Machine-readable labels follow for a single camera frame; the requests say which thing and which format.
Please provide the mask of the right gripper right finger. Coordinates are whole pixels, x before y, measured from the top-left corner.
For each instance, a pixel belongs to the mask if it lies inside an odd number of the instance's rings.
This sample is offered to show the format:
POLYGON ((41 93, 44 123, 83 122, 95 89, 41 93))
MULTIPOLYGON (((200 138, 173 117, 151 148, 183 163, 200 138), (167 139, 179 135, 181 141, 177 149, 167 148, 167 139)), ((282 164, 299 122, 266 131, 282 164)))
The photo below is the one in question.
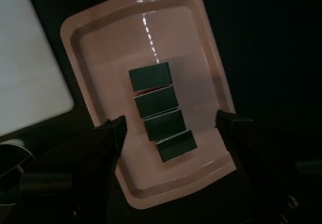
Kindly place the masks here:
POLYGON ((215 126, 247 187, 254 224, 322 224, 322 145, 223 110, 215 126))

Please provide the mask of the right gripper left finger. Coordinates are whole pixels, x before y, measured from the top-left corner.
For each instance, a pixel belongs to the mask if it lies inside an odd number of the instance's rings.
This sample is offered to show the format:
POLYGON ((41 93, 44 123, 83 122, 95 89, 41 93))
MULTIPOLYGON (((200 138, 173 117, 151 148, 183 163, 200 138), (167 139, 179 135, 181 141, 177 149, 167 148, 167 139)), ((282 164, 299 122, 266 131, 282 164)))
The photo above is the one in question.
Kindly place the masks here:
POLYGON ((107 224, 111 178, 125 135, 120 116, 32 161, 8 224, 107 224))

